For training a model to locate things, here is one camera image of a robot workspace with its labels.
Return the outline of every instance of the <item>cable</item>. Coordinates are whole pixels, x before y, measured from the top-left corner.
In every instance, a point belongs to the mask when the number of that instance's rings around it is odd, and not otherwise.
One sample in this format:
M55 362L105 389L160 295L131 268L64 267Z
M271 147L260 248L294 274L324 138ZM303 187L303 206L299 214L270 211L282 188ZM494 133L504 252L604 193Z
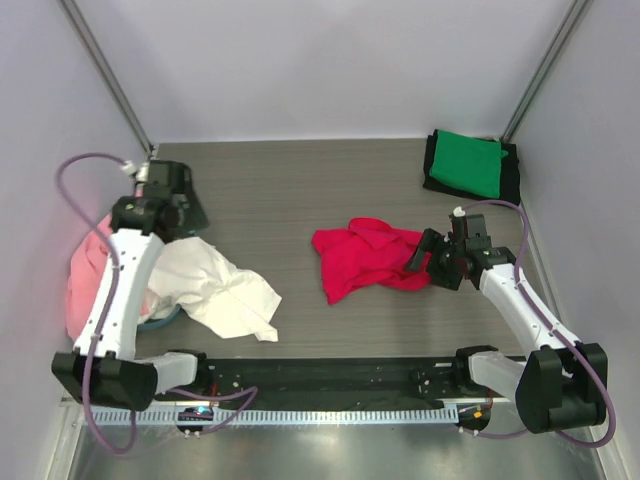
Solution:
M100 443L100 445L102 445L104 448L106 448L108 451L110 451L115 455L124 455L128 451L130 451L131 448L133 448L133 445L135 444L137 439L138 430L136 426L135 412L133 411L131 412L131 436L129 438L129 442L124 447L118 447L113 445L111 442L109 442L109 440L105 438L102 431L96 424L95 419L93 417L93 412L91 411L91 402L90 402L91 370L93 367L93 360L94 360L96 348L98 345L98 339L100 338L100 335L102 333L102 328L104 327L104 324L107 319L107 315L109 313L109 309L111 308L111 304L113 303L113 298L118 289L118 282L120 280L120 258L118 257L118 252L114 248L109 238L98 228L98 223L94 222L89 217L89 215L87 215L85 211L80 207L80 205L73 199L73 197L69 194L69 191L67 190L67 187L65 186L63 181L64 172L70 165L80 160L85 160L87 158L105 158L105 159L116 162L121 167L126 167L128 165L128 162L123 160L120 157L109 155L108 153L97 153L97 152L83 153L81 155L75 155L65 160L64 162L62 162L62 164L56 170L56 174L55 174L56 187L58 189L58 192L62 196L62 198L64 198L64 200L67 202L69 207L71 207L71 209L84 221L84 223L86 223L89 226L89 228L106 245L109 251L109 255L111 255L111 262L112 262L112 269L113 269L113 273L111 277L111 285L109 286L109 292L107 294L104 307L102 308L102 312L100 312L100 317L98 318L96 328L94 330L93 335L91 336L91 343L89 344L89 351L87 352L84 371L82 373L82 406L84 408L87 424L89 425L89 430L94 435L96 440ZM221 429L222 427L227 425L229 422L231 422L233 419L235 419L240 412L242 412L249 406L249 404L253 401L256 394L258 393L257 387L251 387L251 388L248 388L247 390L243 390L241 392L234 393L232 395L226 395L226 396L220 396L220 397L202 397L200 395L195 395L190 392L187 392L186 390L181 390L179 388L173 389L172 391L174 393L179 393L187 397L204 399L209 401L235 400L245 395L249 395L249 398L229 418L225 419L223 422L221 422L218 425L214 425L213 427L209 427L207 430L203 430L203 432L206 432L206 434L213 433Z
M593 380L593 383L596 385L598 391L600 392L600 395L602 395L602 399L605 403L607 411L609 412L609 425L607 428L607 432L604 434L604 436L600 440L597 440L594 442L584 442L582 440L578 440L576 438L569 436L565 432L557 432L558 435L564 438L565 440L568 440L569 442L575 445L578 445L580 447L599 448L606 445L613 438L616 431L616 423L617 423L616 412L613 407L613 401L611 400L611 396L607 391L607 387L605 387L604 383L602 383L602 380L600 380L600 377L598 376L596 371L589 364L587 359L584 358L584 356L578 351L575 345L573 345L569 340L567 340L564 337L564 335L562 335L560 332L554 331L552 321L549 320L549 318L547 318L547 316L540 309L540 307L538 307L536 302L529 295L529 292L527 292L527 290L524 288L524 286L520 282L521 280L520 269L522 267L522 261L524 260L524 254L527 250L527 245L529 241L529 232L531 231L531 225L529 223L529 218L527 217L527 214L521 207L514 205L513 203L505 202L504 200L481 200L479 202L472 203L471 205L467 205L466 207L463 207L463 210L470 210L472 208L479 207L481 205L500 205L503 207L511 208L512 210L515 210L520 214L520 217L522 218L522 222L524 225L524 232L523 232L522 244L520 245L520 250L518 251L518 256L516 258L516 263L513 266L514 279L518 287L518 291L523 296L527 304L533 309L533 311L536 313L536 315L538 316L540 321L545 325L545 327L547 327L549 331L552 332L556 336L556 338L560 340L560 342L573 354L576 360L580 362L582 367L586 370L586 372L589 374L589 376ZM472 432L467 429L465 429L465 431L472 433L474 435L476 434L476 432ZM515 438L515 437L524 435L526 432L527 430L522 430L520 432L514 432L506 435L479 432L477 433L477 435L484 438L509 439L509 438Z

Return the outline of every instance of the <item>cloth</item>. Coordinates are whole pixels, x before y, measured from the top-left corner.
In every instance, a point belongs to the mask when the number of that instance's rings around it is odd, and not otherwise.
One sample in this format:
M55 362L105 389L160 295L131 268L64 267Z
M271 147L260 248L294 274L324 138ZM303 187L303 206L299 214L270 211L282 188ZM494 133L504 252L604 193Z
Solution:
M424 268L404 270L421 236L422 232L393 228L375 218L354 218L348 228L317 230L311 243L322 257L322 284L329 305L376 283L407 291L427 286L430 277Z
M484 200L488 197L477 195L462 189L456 189L439 182L430 175L431 168L434 163L436 146L439 141L439 130L435 130L433 135L427 138L427 147L424 158L424 183L423 187L427 190L455 195L462 198L470 198L472 200ZM520 204L520 171L518 168L519 160L517 148L510 143L502 143L502 151L506 152L506 156L501 159L500 170L500 200Z
M489 198L500 196L502 147L440 130L429 174L445 185Z
M107 235L109 222L106 217L98 226ZM107 253L90 232L71 257L66 323L73 340L82 333L93 308ZM254 334L258 340L277 342L278 332L269 322L280 301L260 275L239 270L215 247L194 237L164 246L149 278L138 324L165 318L180 305L222 338Z

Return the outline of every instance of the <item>robotic arm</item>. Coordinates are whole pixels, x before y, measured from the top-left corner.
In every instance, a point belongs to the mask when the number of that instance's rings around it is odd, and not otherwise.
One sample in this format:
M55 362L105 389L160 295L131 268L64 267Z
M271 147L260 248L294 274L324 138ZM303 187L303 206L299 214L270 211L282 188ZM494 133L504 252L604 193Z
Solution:
M520 286L553 325L549 330L525 300L514 275L515 257L506 247L493 247L483 215L452 215L452 232L443 236L424 231L407 264L419 271L427 253L427 272L434 285L458 290L463 278L500 311L527 357L526 365L508 359L493 347L458 350L464 380L483 385L515 403L525 427L533 433L598 425L606 417L605 403L593 380L556 337L562 334L607 382L607 356L596 344L583 344L549 311L520 270Z
M165 243L206 228L191 170L178 162L154 160L136 176L136 195L121 197L111 212L111 242L119 256L119 285L108 311L92 364L90 403L145 410L160 393L205 381L206 357L190 351L135 359L138 318L149 276ZM82 401L82 373L97 319L109 296L113 262L107 259L91 315L72 353L56 353L51 365L73 398Z

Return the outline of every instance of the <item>pink cloth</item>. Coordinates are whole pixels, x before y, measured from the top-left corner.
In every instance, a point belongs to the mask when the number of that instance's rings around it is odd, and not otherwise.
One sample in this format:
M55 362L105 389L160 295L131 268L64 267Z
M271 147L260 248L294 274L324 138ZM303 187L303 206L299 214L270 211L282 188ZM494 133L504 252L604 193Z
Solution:
M100 231L107 236L111 235L110 222L111 216L107 215L98 225ZM67 332L73 340L80 336L91 314L102 273L107 265L107 253L107 246L92 231L71 257L66 308ZM146 314L148 314L148 308L143 305L141 315Z
M348 228L318 230L311 243L322 256L322 284L329 305L367 285L415 291L427 286L429 274L404 266L422 232L393 228L375 218L354 218ZM431 255L428 254L423 267Z

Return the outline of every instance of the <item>white cloth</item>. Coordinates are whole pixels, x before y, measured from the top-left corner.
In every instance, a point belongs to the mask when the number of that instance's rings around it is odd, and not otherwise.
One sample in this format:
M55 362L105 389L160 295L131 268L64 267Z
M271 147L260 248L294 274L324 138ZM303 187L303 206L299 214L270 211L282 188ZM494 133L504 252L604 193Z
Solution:
M145 299L151 318L163 318L180 305L222 338L253 334L260 341L278 341L269 322L281 297L260 275L236 268L197 237L164 247Z

